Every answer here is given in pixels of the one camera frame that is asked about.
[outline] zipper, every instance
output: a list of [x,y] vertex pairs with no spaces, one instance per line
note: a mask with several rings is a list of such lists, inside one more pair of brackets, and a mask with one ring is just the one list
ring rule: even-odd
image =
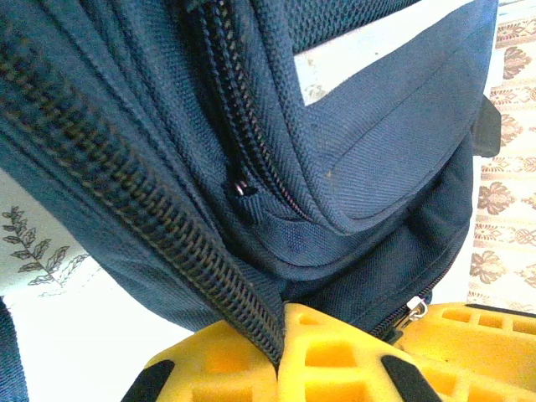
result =
[[181,281],[277,366],[283,351],[279,317],[223,246],[99,110],[2,16],[0,27],[0,78],[9,85],[0,96],[3,118],[140,235]]
[[419,311],[419,310],[415,310],[416,308],[419,308],[419,305],[421,305],[421,308],[424,309],[423,314],[421,317],[419,317],[419,315],[416,316],[414,314],[413,318],[417,318],[417,319],[422,318],[425,312],[427,312],[427,305],[424,301],[426,295],[430,293],[431,290],[434,287],[436,287],[436,285],[441,281],[441,279],[445,277],[445,275],[451,269],[452,264],[454,264],[455,259],[456,257],[452,259],[451,263],[427,287],[425,287],[422,291],[420,291],[416,296],[412,297],[410,301],[408,301],[402,307],[394,310],[384,320],[382,320],[376,327],[374,327],[374,329],[369,332],[370,335],[372,335],[375,338],[385,340],[393,329],[399,330],[399,327],[400,327],[400,330],[404,329],[404,327],[402,327],[403,325],[407,327],[407,325],[409,325],[413,321],[416,321],[415,319],[412,320],[410,317],[412,317],[411,313],[413,311],[416,311],[416,312]]
[[238,179],[238,183],[244,183],[251,173],[280,202],[302,219],[312,221],[290,195],[263,137],[241,56],[240,40],[233,27],[230,1],[207,0],[193,12],[199,21],[210,75],[220,99],[227,132],[239,157],[242,178]]

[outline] brown floral print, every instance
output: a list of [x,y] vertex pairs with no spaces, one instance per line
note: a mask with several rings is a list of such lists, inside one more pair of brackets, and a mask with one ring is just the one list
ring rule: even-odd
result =
[[501,147],[505,147],[508,143],[512,142],[519,134],[523,132],[523,127],[518,123],[516,119],[508,114],[501,116]]
[[504,74],[505,80],[511,80],[521,72],[531,61],[528,55],[517,46],[506,49],[504,53]]
[[524,270],[516,272],[527,284],[536,288],[536,264],[527,266]]
[[530,197],[523,198],[521,201],[530,205],[533,209],[536,209],[536,193],[534,193]]
[[501,231],[493,224],[475,224],[475,239],[479,240],[497,240]]
[[514,196],[510,194],[502,183],[494,182],[490,187],[481,186],[478,194],[478,208],[487,209],[491,215],[499,215],[515,202]]
[[479,276],[480,281],[490,284],[506,274],[506,268],[493,251],[486,250],[482,255],[473,253],[471,258],[471,275]]
[[524,26],[521,23],[505,23],[499,26],[497,30],[497,41],[510,40],[519,38],[519,35],[524,31]]

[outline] fabric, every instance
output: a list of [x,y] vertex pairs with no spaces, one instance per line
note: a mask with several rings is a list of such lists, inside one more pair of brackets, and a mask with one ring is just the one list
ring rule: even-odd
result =
[[536,312],[536,16],[501,23],[501,151],[482,166],[469,302]]
[[[255,0],[255,12],[237,2],[236,34],[244,39],[265,144],[311,219],[298,219],[248,178],[260,202],[242,205],[262,211],[257,224],[244,221],[230,201],[229,165],[237,161],[222,147],[214,97],[199,68],[204,52],[178,5],[1,2],[0,14],[24,32],[25,44],[39,48],[32,60],[42,54],[57,66],[62,80],[143,155],[168,192],[232,253],[274,315],[282,316],[283,300],[299,301],[369,330],[437,278],[465,237],[468,134],[491,51],[491,3],[458,8],[305,107],[284,8]],[[16,32],[4,35],[13,41]],[[10,85],[0,80],[12,94]],[[193,330],[218,319],[80,180],[9,120],[0,119],[0,132],[3,168],[132,296]]]
[[470,1],[421,0],[387,18],[297,54],[294,60],[306,106],[321,100],[352,75]]
[[3,299],[0,298],[0,400],[27,402],[28,391],[17,345],[17,333]]
[[285,0],[295,54],[419,0]]
[[2,169],[0,188],[0,295],[55,296],[101,273],[67,229]]

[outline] nylon fabric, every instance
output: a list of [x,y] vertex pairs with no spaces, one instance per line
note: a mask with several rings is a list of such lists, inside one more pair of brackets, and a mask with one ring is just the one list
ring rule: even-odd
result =
[[17,333],[9,310],[0,297],[0,400],[28,402],[28,390],[20,361]]
[[292,50],[301,53],[418,1],[285,0]]
[[[341,3],[326,3],[330,15]],[[350,19],[374,14],[373,2],[350,3],[368,10]],[[378,10],[394,3],[378,2]],[[228,152],[198,25],[181,3],[8,0],[0,15],[35,44],[36,60],[48,60],[102,111],[233,255],[275,316],[282,320],[283,301],[301,302],[368,331],[447,269],[465,238],[469,127],[482,100],[497,5],[475,0],[457,9],[305,107],[293,59],[300,28],[288,4],[236,0],[230,11],[265,144],[312,222],[252,174],[250,198],[232,193],[240,160]],[[319,2],[308,7],[322,14]],[[301,38],[322,41],[337,31],[332,16],[328,28],[310,25]],[[0,93],[14,92],[10,85],[0,80]],[[41,116],[35,109],[25,111]],[[0,116],[4,170],[121,286],[183,327],[219,319],[139,234]]]

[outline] patterned tablecloth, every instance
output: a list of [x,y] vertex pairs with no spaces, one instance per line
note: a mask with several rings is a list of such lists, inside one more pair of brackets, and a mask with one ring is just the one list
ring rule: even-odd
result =
[[501,23],[501,152],[482,165],[468,301],[536,312],[536,10]]

